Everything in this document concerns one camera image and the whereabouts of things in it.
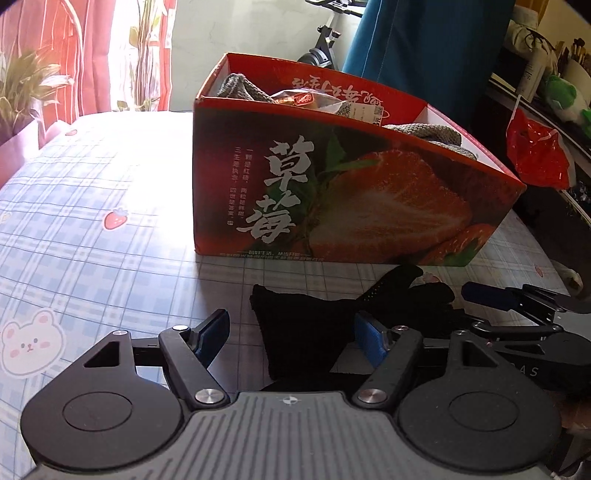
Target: white wall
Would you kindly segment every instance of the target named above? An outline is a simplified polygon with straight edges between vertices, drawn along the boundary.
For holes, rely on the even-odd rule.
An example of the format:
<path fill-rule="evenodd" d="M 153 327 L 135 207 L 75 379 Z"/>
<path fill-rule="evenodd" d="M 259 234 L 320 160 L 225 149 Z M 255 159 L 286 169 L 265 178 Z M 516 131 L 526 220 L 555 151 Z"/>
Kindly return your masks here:
<path fill-rule="evenodd" d="M 564 0 L 550 0 L 542 17 L 538 31 L 554 46 L 564 41 L 570 49 L 575 38 L 585 40 L 585 47 L 591 51 L 591 25 Z"/>
<path fill-rule="evenodd" d="M 172 111 L 191 110 L 195 94 L 227 51 L 297 60 L 314 46 L 330 11 L 304 0 L 178 0 L 173 30 Z M 342 15 L 335 44 L 342 66 L 358 19 Z"/>

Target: metal screw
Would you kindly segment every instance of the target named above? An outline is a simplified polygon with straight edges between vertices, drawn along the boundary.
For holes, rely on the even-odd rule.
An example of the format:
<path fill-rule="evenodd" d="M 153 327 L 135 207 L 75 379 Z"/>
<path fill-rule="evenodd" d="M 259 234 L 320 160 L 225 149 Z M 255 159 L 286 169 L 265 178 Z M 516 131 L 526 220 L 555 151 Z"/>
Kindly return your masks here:
<path fill-rule="evenodd" d="M 388 395 L 384 390 L 379 388 L 366 388 L 359 392 L 357 398 L 363 403 L 382 403 L 388 398 Z"/>
<path fill-rule="evenodd" d="M 221 402 L 224 397 L 224 393 L 215 388 L 204 388 L 195 393 L 195 400 L 208 405 Z"/>

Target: black cloth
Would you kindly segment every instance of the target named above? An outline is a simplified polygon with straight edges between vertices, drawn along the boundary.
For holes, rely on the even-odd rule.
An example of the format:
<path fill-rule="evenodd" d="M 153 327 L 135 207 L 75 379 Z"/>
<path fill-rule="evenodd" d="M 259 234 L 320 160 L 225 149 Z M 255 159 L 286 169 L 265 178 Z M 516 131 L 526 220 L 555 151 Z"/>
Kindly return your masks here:
<path fill-rule="evenodd" d="M 448 338 L 472 320 L 454 310 L 445 283 L 409 288 L 423 274 L 414 265 L 386 273 L 357 299 L 322 300 L 304 294 L 276 293 L 254 285 L 251 306 L 261 327 L 273 380 L 329 372 L 346 344 L 355 340 L 353 319 L 364 310 L 391 328 L 406 325 L 427 338 Z"/>

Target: plaid bedsheet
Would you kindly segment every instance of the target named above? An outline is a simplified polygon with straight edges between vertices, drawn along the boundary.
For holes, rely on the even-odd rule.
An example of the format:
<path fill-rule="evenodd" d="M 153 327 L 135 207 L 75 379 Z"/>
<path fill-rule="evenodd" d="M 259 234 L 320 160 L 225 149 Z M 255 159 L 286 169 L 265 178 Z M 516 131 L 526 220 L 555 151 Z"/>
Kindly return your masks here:
<path fill-rule="evenodd" d="M 392 268 L 200 257 L 193 248 L 191 113 L 100 113 L 72 128 L 0 191 L 2 479 L 20 478 L 33 465 L 19 434 L 24 405 L 110 331 L 153 336 L 226 308 L 230 339 L 210 371 L 230 393 L 258 390 L 269 380 L 248 301 L 253 284 L 339 299 L 356 297 Z M 470 266 L 425 270 L 457 295 L 468 280 L 565 291 L 512 212 Z M 497 323 L 520 321 L 466 309 Z M 335 368 L 347 371 L 354 357 L 343 355 Z M 164 382 L 157 368 L 138 371 Z"/>

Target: red plastic bag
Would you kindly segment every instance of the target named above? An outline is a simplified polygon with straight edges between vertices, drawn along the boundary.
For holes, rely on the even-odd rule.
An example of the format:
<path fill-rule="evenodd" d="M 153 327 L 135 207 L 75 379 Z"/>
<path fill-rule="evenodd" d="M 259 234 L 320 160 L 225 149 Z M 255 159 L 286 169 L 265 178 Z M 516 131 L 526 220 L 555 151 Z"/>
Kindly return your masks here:
<path fill-rule="evenodd" d="M 524 183 L 562 190 L 574 183 L 574 163 L 558 131 L 520 108 L 507 128 L 507 156 Z"/>

